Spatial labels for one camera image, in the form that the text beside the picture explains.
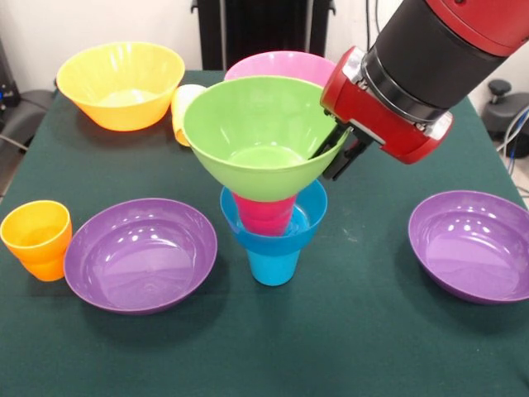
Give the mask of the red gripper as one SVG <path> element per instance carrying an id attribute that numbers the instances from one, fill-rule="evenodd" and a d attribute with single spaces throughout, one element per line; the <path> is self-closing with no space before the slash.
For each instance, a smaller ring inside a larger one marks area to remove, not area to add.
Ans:
<path id="1" fill-rule="evenodd" d="M 365 57 L 362 49 L 351 47 L 323 90 L 320 103 L 336 125 L 308 159 L 330 159 L 342 137 L 353 132 L 351 144 L 343 145 L 322 172 L 324 179 L 336 181 L 373 142 L 394 159 L 414 164 L 443 142 L 454 123 L 450 112 L 443 112 L 432 122 L 412 121 L 395 112 L 375 95 L 364 67 Z"/>

